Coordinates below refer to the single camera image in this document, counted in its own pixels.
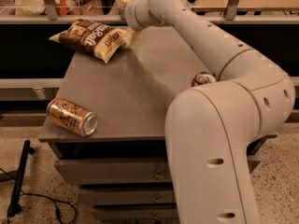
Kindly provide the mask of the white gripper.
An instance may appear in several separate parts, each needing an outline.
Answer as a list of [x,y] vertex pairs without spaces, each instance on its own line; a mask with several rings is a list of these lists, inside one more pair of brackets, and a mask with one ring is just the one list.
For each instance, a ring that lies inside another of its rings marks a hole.
[[125,7],[124,17],[129,25],[125,32],[125,45],[130,48],[141,35],[141,30],[154,24],[149,0],[116,0],[119,7]]

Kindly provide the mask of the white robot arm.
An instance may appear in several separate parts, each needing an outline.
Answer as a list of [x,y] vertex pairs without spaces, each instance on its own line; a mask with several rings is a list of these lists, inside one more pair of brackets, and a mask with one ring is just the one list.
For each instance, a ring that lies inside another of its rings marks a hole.
[[256,49],[193,13],[187,0],[116,1],[130,38],[147,27],[169,25],[216,78],[179,94],[165,119],[180,224],[261,224],[247,147],[291,114],[291,78]]

